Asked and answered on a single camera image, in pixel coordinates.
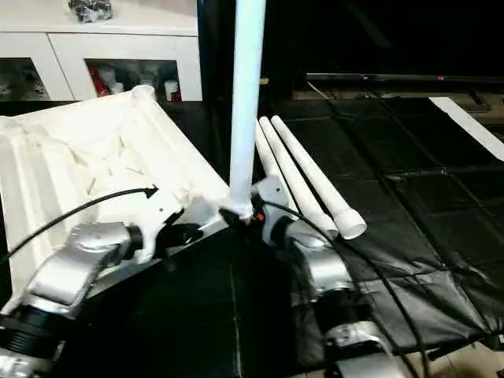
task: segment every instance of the cabinet glass door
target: cabinet glass door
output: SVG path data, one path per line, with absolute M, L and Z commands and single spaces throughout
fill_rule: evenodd
M 98 97 L 150 85 L 158 100 L 180 101 L 176 61 L 132 59 L 84 59 Z
M 0 58 L 0 101 L 49 99 L 30 58 Z

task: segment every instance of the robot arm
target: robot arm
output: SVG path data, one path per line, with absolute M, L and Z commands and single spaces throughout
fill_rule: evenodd
M 287 196 L 275 176 L 257 183 L 253 190 L 262 200 L 287 206 Z M 404 378 L 387 340 L 371 321 L 368 303 L 332 245 L 304 221 L 286 217 L 283 210 L 266 205 L 261 211 L 265 215 L 263 240 L 287 251 L 292 276 L 313 306 L 324 337 L 326 376 Z
M 66 244 L 35 273 L 20 305 L 3 319 L 0 377 L 47 374 L 100 272 L 132 258 L 142 247 L 136 226 L 76 226 Z

